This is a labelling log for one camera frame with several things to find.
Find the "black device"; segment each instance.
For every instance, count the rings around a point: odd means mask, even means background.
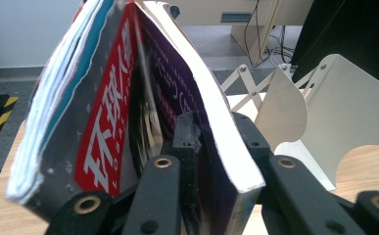
[[[296,82],[330,54],[340,54],[379,80],[379,1],[314,0],[291,64]]]
[[[379,192],[361,192],[355,204],[330,194],[299,160],[273,156],[248,117],[233,115],[265,179],[257,204],[269,234],[379,234]],[[186,233],[198,234],[185,212],[195,205],[194,141],[202,137],[193,127],[191,113],[179,116],[173,142],[147,161],[138,186],[115,198],[96,191],[76,195],[46,234],[180,234],[182,218]]]

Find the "table surface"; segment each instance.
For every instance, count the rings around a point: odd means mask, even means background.
[[[0,173],[0,234],[43,234],[47,223],[21,206],[5,199],[10,167],[24,134],[22,125]],[[364,146],[350,151],[342,160],[333,193],[350,201],[359,191],[379,190],[379,146]],[[244,234],[265,233],[261,207],[256,206]]]

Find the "gray floor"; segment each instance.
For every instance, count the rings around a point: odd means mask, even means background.
[[[275,28],[272,34],[278,37],[280,29],[280,26]],[[273,56],[258,68],[252,68],[241,47],[231,37],[230,26],[185,26],[183,30],[219,82],[222,82],[240,65],[245,64],[252,70],[252,75],[258,83],[273,71],[274,65],[282,62],[280,56]],[[285,45],[294,48],[300,31],[300,27],[287,27]],[[279,46],[277,39],[270,37],[268,48],[272,49],[276,46]],[[0,169],[9,154],[18,128],[25,118],[30,94],[40,71],[41,69],[38,68],[0,70],[0,94],[19,97],[19,101],[0,133]],[[241,83],[234,84],[227,91],[227,94],[230,95],[240,93],[246,93],[246,89]]]

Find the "magazine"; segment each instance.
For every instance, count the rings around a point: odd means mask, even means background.
[[[242,233],[264,181],[219,85],[167,4],[104,0],[93,9],[83,46],[58,56],[78,55],[64,69],[70,75],[50,78],[62,79],[61,91],[38,86],[26,127],[47,117],[44,130],[26,129],[24,140],[34,143],[21,144],[7,197],[49,220],[81,191],[116,196],[138,183],[145,162],[172,139],[176,118],[194,112],[205,152],[192,231]],[[41,100],[55,107],[35,106]],[[26,154],[31,146],[35,155]]]

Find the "yellow and black tape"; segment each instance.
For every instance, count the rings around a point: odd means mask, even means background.
[[[17,101],[18,97],[11,96],[5,101],[4,104],[2,103],[2,107],[0,109],[0,131],[2,130],[5,122],[8,120]]]

